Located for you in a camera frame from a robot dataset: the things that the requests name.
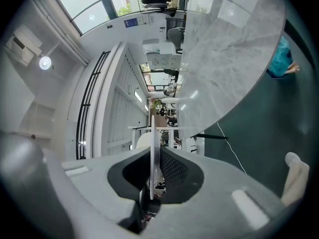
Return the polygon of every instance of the gray chair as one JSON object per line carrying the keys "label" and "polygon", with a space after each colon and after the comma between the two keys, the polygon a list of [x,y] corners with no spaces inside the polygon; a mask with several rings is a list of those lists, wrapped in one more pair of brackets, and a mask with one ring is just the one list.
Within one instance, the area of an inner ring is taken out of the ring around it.
{"label": "gray chair", "polygon": [[177,54],[182,54],[179,51],[182,51],[180,44],[184,39],[185,28],[184,27],[175,27],[170,29],[167,32],[168,39],[174,44],[175,51]]}

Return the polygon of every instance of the blue sign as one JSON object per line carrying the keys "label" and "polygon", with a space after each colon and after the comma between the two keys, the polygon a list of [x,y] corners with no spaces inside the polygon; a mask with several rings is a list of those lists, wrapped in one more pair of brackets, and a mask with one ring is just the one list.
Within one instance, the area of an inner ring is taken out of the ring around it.
{"label": "blue sign", "polygon": [[125,24],[125,27],[132,27],[132,26],[137,26],[138,25],[138,21],[136,18],[131,18],[131,19],[128,19],[128,20],[124,20],[124,24]]}

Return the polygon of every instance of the floor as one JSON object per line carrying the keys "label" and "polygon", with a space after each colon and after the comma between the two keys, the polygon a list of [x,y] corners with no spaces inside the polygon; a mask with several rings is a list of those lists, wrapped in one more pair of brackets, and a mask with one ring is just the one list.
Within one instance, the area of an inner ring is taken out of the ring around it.
{"label": "floor", "polygon": [[[286,38],[300,72],[284,80],[265,74],[251,93],[219,121],[247,174],[279,197],[288,173],[286,153],[297,153],[312,168],[319,149],[319,85],[315,70],[296,44]],[[217,124],[205,133],[221,135]],[[224,140],[205,139],[205,156],[240,168]]]}

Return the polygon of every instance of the stacked black items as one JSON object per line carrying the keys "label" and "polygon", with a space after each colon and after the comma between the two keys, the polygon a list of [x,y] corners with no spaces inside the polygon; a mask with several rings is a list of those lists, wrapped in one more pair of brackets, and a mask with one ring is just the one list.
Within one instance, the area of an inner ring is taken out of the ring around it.
{"label": "stacked black items", "polygon": [[158,8],[160,9],[159,12],[169,14],[170,16],[174,17],[177,8],[167,8],[168,3],[171,2],[171,0],[141,0],[141,2],[144,4],[144,8]]}

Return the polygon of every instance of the desk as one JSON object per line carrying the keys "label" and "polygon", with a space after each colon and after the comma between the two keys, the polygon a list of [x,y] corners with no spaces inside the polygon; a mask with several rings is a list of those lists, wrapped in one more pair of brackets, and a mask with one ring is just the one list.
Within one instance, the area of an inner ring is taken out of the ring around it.
{"label": "desk", "polygon": [[[277,49],[285,23],[285,0],[204,2],[188,3],[179,72],[183,84],[176,94],[181,98],[176,105],[181,139],[216,123],[252,90]],[[196,12],[201,3],[207,14]]]}

